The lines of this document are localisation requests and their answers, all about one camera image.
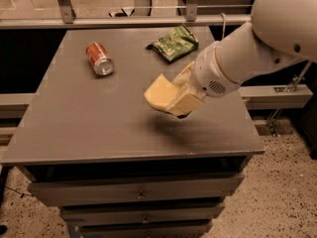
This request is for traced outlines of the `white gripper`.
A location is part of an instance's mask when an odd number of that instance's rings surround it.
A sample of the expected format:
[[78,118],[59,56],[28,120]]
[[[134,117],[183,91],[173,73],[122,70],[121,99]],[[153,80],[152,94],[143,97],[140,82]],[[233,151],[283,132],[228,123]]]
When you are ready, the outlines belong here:
[[[222,97],[239,88],[239,84],[230,80],[217,63],[218,44],[219,41],[215,41],[201,51],[196,60],[190,62],[172,80],[173,84],[182,86],[167,104],[167,113],[174,116],[187,115],[204,104],[206,94],[210,97]],[[188,83],[190,78],[197,88]]]

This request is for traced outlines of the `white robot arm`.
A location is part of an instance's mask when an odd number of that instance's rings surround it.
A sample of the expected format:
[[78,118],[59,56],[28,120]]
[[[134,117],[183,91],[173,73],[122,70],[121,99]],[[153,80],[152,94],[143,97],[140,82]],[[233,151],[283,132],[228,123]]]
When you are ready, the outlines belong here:
[[249,22],[201,51],[173,80],[181,88],[166,111],[186,115],[206,95],[224,96],[302,60],[317,61],[317,0],[255,0]]

